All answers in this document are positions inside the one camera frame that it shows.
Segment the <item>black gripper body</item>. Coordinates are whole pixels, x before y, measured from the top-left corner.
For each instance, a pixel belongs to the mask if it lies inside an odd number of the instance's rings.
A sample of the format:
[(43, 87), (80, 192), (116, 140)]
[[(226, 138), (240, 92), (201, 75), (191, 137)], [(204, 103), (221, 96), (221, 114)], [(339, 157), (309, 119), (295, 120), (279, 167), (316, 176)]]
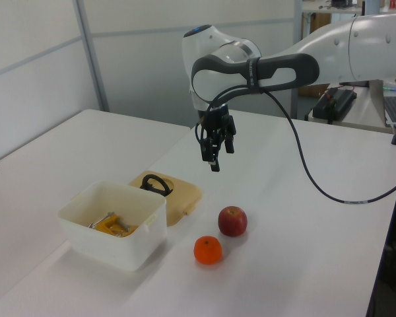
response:
[(207, 131), (218, 131), (225, 129), (229, 133), (235, 133), (234, 119), (229, 113), (227, 104), (211, 108), (203, 114), (203, 128)]

